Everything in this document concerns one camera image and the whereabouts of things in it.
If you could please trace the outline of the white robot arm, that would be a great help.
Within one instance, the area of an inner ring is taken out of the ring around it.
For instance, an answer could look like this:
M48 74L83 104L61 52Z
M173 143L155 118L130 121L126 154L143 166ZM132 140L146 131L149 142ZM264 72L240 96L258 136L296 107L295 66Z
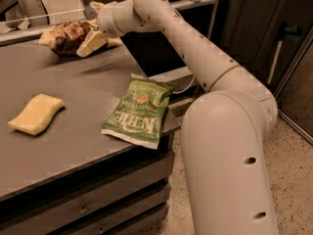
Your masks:
M279 235L263 154L278 116L272 93L168 0L111 2L93 17L109 37L160 31L205 92L181 127L196 235Z

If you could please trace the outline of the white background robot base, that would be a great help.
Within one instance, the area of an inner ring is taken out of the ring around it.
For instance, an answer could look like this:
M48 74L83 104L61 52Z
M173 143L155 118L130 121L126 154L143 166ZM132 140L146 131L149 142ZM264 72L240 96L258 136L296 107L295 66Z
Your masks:
M24 21L37 27L49 22L41 0L0 0L1 22L8 28L17 28Z

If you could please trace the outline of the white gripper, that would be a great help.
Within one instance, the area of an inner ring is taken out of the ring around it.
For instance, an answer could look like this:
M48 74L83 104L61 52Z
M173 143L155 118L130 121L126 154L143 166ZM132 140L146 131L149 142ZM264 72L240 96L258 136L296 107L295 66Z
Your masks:
M100 30L90 30L88 32L84 41L80 44L76 51L76 54L79 57L87 57L105 45L107 43L106 36L112 38L118 37L118 28L113 16L115 5L116 2L104 4L101 2L92 1L89 3L89 6L95 12L98 12L97 25Z

